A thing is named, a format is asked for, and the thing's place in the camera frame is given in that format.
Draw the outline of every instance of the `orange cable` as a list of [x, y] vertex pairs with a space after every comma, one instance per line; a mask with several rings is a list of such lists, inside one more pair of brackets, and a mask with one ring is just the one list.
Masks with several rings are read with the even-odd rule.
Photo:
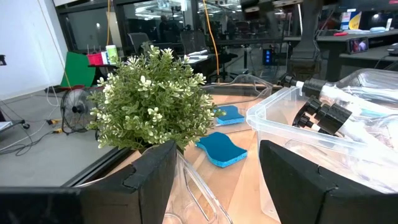
[[211, 33], [211, 27], [210, 27], [210, 20], [209, 20], [209, 15], [207, 13], [207, 7], [206, 7], [206, 0], [203, 0], [203, 5], [205, 6], [205, 15], [206, 15], [206, 19], [207, 19], [207, 26], [209, 28], [209, 33], [210, 33], [210, 37], [211, 40], [213, 41], [213, 46], [214, 46], [214, 50], [216, 52], [216, 61], [217, 61], [217, 77], [220, 75], [220, 68], [218, 66], [218, 53], [217, 53], [217, 46], [216, 46], [216, 42], [214, 41], [214, 37], [213, 37], [213, 33]]

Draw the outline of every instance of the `yellow cable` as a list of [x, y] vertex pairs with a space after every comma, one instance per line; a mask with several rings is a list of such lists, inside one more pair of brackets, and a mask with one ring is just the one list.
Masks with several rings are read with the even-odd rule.
[[67, 74], [67, 71], [66, 71], [66, 65], [64, 65], [64, 64], [63, 64], [63, 60], [62, 60], [62, 58], [61, 58], [61, 54], [60, 54], [60, 52], [58, 51], [57, 44], [55, 43], [54, 37], [53, 37], [53, 36], [52, 36], [52, 34], [51, 34], [51, 29], [50, 29], [50, 26], [49, 26], [49, 24], [47, 23], [47, 20], [45, 19], [45, 15], [44, 15], [44, 12], [43, 12], [43, 9], [42, 9], [42, 5], [41, 5], [41, 3], [40, 3], [40, 1], [39, 1], [39, 0], [37, 0], [37, 3], [38, 3], [38, 4], [39, 4], [39, 6], [40, 6], [40, 10], [42, 11], [42, 15], [43, 15], [43, 18], [44, 18], [45, 24], [47, 25], [47, 29], [48, 29], [48, 30], [49, 30], [49, 32], [50, 32], [50, 36], [51, 36], [51, 39], [52, 39], [52, 43], [54, 44], [54, 47], [55, 47], [55, 49], [57, 50], [57, 53], [58, 53], [58, 58], [60, 59], [60, 61], [61, 61], [61, 65], [63, 66], [63, 75], [64, 75], [64, 76], [65, 76], [65, 78], [67, 79], [67, 83], [68, 83], [68, 86], [69, 86], [69, 88], [71, 88], [71, 89], [72, 89], [72, 87], [70, 86], [70, 82], [69, 82], [68, 74]]
[[216, 46], [216, 42], [214, 41], [213, 33], [211, 33], [210, 20], [209, 20], [209, 15], [208, 15], [208, 13], [207, 13], [207, 7], [206, 7], [206, 0], [203, 0], [203, 5], [205, 6], [205, 15], [206, 15], [206, 19], [207, 19], [207, 26], [208, 26], [208, 28], [209, 28], [210, 37], [211, 37], [211, 40], [213, 41], [214, 50], [215, 50], [215, 52], [216, 52], [217, 77], [218, 77], [218, 76], [220, 75], [220, 68], [218, 67], [217, 46]]
[[108, 0], [108, 31], [107, 31], [107, 38], [106, 38], [106, 45], [109, 45], [109, 17], [111, 16], [111, 0]]

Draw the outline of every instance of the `green board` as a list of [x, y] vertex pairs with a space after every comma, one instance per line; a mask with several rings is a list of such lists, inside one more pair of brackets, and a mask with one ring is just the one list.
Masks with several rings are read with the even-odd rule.
[[[84, 85], [90, 87], [95, 76], [95, 68], [88, 67], [89, 62], [86, 55], [67, 53], [67, 64], [65, 71], [71, 86]], [[65, 74], [61, 82], [62, 87], [69, 87]]]

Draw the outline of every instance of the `artificial plant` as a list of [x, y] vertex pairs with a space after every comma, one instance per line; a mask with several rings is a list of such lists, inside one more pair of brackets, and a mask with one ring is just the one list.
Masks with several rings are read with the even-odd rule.
[[193, 73], [187, 57], [172, 53], [144, 46], [144, 54], [130, 57], [127, 64], [118, 62], [115, 74], [98, 80], [103, 91], [90, 96], [97, 107], [91, 112], [96, 121], [88, 125], [99, 130], [98, 147], [143, 149], [174, 139], [184, 149], [224, 113], [201, 89], [203, 74]]

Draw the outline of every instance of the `red object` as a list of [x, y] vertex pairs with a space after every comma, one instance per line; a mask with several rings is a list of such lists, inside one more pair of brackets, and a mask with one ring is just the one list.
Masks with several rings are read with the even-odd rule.
[[87, 55], [90, 65], [103, 65], [101, 53]]
[[347, 32], [340, 32], [340, 33], [335, 33], [335, 34], [333, 34], [335, 37], [339, 37], [339, 36], [342, 36], [342, 35], [347, 35], [348, 33]]

